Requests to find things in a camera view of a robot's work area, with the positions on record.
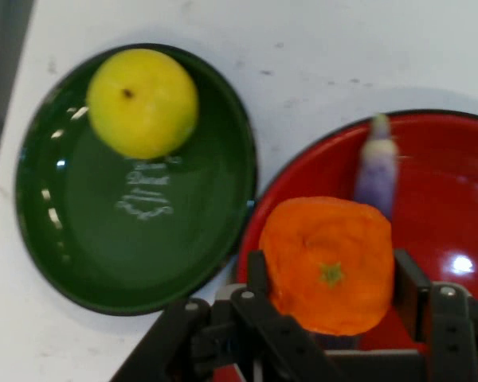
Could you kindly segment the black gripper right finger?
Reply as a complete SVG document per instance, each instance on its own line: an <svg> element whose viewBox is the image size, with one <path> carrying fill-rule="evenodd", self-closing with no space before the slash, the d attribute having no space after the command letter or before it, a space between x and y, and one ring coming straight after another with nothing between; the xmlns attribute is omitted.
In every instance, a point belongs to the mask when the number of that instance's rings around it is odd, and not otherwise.
<svg viewBox="0 0 478 382"><path fill-rule="evenodd" d="M394 309L425 345L425 380L478 381L478 300L457 283L430 281L407 251L394 258Z"/></svg>

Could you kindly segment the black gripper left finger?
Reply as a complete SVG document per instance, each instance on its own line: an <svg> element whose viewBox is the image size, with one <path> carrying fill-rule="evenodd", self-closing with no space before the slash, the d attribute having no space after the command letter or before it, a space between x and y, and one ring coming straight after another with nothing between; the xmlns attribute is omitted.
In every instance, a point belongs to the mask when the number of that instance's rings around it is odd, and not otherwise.
<svg viewBox="0 0 478 382"><path fill-rule="evenodd" d="M296 320L268 299L267 263L249 253L247 282L224 289L209 304L201 298L172 302L147 331L114 381L210 381L236 364L247 381L343 381Z"/></svg>

